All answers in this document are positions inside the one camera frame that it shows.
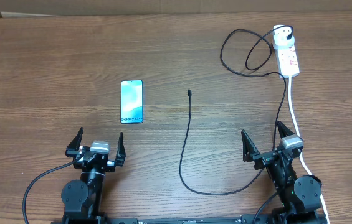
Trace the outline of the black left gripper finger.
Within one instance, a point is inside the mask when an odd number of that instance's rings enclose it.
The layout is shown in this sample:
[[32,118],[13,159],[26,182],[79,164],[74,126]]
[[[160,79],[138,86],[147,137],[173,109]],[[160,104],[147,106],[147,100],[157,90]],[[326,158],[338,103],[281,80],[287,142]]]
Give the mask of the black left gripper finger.
[[83,127],[81,127],[77,133],[77,135],[73,138],[73,140],[69,143],[66,148],[66,151],[79,151],[80,144],[82,142],[83,135]]
[[117,149],[117,154],[116,154],[116,158],[115,158],[115,165],[116,166],[123,166],[125,159],[126,159],[126,152],[125,152],[125,147],[123,144],[123,133],[121,132],[119,135],[119,140],[118,140],[118,149]]

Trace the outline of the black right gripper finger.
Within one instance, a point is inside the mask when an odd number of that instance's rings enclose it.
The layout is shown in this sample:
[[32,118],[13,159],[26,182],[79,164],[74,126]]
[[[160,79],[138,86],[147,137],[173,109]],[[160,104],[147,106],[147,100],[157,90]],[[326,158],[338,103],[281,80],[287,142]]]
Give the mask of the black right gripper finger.
[[241,136],[243,144],[243,161],[252,162],[254,160],[254,156],[258,156],[260,152],[245,130],[241,131]]
[[281,139],[295,135],[295,133],[292,130],[288,129],[286,125],[284,125],[281,121],[277,121],[276,125]]

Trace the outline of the Samsung Galaxy smartphone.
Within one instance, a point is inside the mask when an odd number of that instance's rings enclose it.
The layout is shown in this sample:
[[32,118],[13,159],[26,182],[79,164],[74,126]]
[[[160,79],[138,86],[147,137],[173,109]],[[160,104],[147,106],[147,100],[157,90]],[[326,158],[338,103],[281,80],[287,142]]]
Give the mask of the Samsung Galaxy smartphone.
[[121,124],[143,122],[143,81],[122,80],[120,100]]

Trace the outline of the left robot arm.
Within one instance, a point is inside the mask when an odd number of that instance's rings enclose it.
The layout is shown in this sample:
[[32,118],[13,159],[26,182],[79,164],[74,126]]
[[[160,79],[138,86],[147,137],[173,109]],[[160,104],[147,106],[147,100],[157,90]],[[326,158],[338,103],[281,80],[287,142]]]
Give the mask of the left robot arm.
[[80,128],[65,150],[65,155],[72,158],[73,167],[80,169],[81,175],[62,189],[62,223],[110,223],[109,218],[100,211],[100,205],[106,173],[123,166],[126,159],[123,134],[119,135],[114,160],[108,158],[108,142],[94,141],[91,146],[82,146],[82,134],[83,128]]

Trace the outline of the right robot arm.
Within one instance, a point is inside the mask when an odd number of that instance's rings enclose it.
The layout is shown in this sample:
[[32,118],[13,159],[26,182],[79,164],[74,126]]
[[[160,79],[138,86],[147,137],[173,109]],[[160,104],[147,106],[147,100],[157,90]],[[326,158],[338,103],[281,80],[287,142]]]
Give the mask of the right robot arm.
[[292,161],[303,151],[303,139],[276,122],[280,144],[272,151],[260,153],[245,131],[241,131],[243,161],[253,162],[254,169],[265,169],[275,186],[275,193],[254,215],[242,215],[242,223],[326,223],[319,215],[321,180],[314,175],[297,177]]

